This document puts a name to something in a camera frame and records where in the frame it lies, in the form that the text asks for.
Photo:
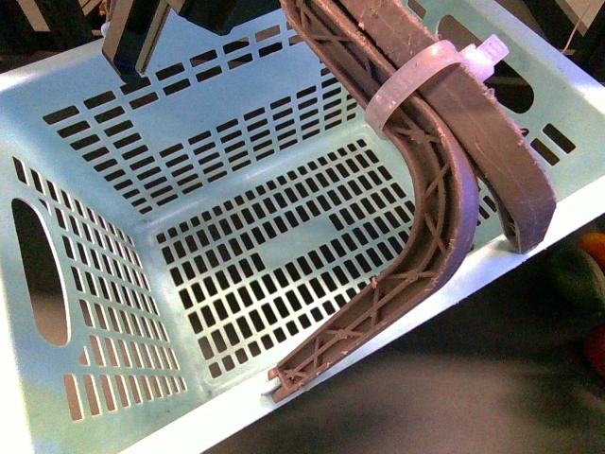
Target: light blue basket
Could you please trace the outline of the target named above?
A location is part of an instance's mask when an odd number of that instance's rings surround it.
[[[603,88],[491,1],[418,3],[434,32],[451,15],[479,39],[496,33],[531,85],[530,109],[510,116],[561,201],[543,246],[605,212],[590,199],[605,174]],[[141,86],[123,86],[95,43],[0,76],[0,103],[15,452],[217,443],[277,408],[267,370],[384,269],[411,226],[399,151],[280,11],[227,37],[171,15]],[[14,200],[36,213],[59,269],[63,346],[36,324]],[[500,234],[482,190],[456,286],[330,375],[527,258]]]

